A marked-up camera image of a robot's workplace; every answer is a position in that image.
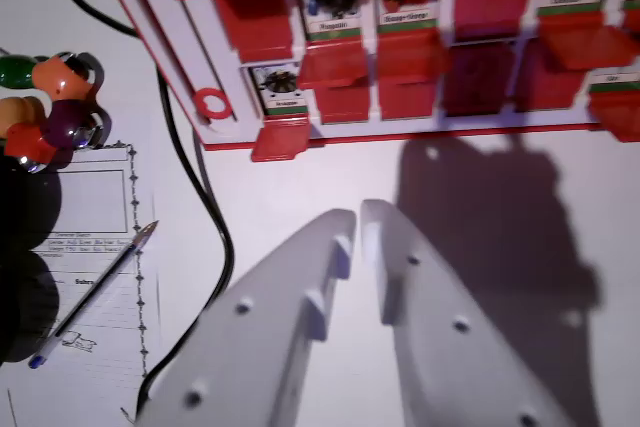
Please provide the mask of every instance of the white background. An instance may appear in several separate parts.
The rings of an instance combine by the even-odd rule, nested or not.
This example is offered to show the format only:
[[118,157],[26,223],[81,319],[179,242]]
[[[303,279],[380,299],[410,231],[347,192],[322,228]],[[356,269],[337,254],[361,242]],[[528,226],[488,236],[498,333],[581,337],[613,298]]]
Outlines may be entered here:
[[[88,1],[125,20],[117,0]],[[205,302],[223,258],[215,228],[169,143],[151,59],[141,42],[102,26],[69,0],[0,0],[0,6],[0,47],[7,51],[73,50],[97,57],[106,71],[98,100],[114,120],[111,140],[146,145],[153,153],[152,162],[145,155],[145,165],[154,176],[160,226],[149,255],[160,268],[168,349]],[[189,126],[174,110],[193,159]],[[482,152],[507,146],[502,136],[464,140]],[[619,144],[606,132],[527,134],[524,144],[555,164],[556,191],[578,256],[599,279],[589,349],[602,424],[635,425],[640,418],[640,145]],[[245,150],[206,153],[213,190],[236,246],[234,278],[327,209],[357,211],[372,197],[393,201],[402,149],[403,142],[333,145],[311,149],[292,162],[263,164],[252,164]],[[357,249],[352,278],[338,285],[328,343],[312,351],[298,425],[403,423],[391,332],[377,318],[374,275],[360,259]]]

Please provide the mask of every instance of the pen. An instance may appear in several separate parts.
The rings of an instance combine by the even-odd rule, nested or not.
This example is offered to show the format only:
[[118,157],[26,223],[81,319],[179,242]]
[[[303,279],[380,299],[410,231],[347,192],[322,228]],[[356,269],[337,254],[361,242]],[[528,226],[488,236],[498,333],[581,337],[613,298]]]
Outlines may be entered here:
[[116,275],[127,265],[129,260],[138,252],[144,244],[147,243],[149,237],[158,225],[158,221],[151,222],[135,237],[125,245],[118,253],[113,262],[107,267],[107,269],[100,275],[98,280],[94,282],[87,292],[82,296],[78,303],[71,309],[71,312],[58,324],[53,333],[47,337],[44,343],[40,346],[38,351],[33,354],[31,360],[29,360],[29,367],[37,369],[47,361],[49,355],[53,349],[62,340],[62,336],[73,326],[74,322],[80,317],[87,309],[89,309],[93,303],[98,299],[99,294],[103,292],[111,283],[115,280]]

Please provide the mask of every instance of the printed form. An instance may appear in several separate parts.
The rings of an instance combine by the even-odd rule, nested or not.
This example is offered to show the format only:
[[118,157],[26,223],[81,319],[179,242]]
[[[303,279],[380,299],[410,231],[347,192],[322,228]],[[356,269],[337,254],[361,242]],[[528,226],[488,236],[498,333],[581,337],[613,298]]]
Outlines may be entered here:
[[145,262],[144,251],[43,366],[31,370],[27,361],[120,249],[154,220],[137,156],[122,143],[80,151],[67,166],[28,180],[28,198],[40,208],[27,209],[20,233],[21,335],[13,362],[0,368],[3,426],[133,423],[138,389],[152,366],[149,356],[157,355],[160,344],[157,271]]

